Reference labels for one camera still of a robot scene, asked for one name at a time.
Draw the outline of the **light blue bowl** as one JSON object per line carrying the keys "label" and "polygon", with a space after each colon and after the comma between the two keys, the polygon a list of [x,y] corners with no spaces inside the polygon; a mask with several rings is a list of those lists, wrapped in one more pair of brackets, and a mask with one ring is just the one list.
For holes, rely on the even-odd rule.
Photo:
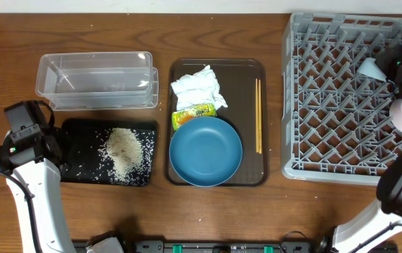
{"label": "light blue bowl", "polygon": [[375,58],[366,58],[357,69],[357,73],[385,82],[387,76],[376,65],[375,61]]}

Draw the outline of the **pile of rice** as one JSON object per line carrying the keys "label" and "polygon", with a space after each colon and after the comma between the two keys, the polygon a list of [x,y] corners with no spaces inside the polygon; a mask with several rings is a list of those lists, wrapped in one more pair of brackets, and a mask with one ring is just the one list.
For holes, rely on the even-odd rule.
{"label": "pile of rice", "polygon": [[63,179],[77,183],[146,186],[155,153],[155,131],[113,127],[73,138],[71,169]]}

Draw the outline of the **dark blue plate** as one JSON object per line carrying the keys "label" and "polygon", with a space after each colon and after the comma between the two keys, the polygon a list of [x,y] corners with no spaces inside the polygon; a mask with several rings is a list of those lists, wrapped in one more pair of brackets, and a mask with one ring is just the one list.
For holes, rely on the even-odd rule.
{"label": "dark blue plate", "polygon": [[169,144],[169,160],[186,183],[219,186],[237,172],[242,162],[237,131],[217,117],[198,117],[180,126]]}

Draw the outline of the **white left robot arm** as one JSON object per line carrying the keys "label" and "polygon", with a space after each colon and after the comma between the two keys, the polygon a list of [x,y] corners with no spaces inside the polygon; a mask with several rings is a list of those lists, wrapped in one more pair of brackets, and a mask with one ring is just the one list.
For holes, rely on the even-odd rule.
{"label": "white left robot arm", "polygon": [[55,136],[8,131],[0,151],[20,225],[23,252],[75,252],[60,195],[62,148]]}

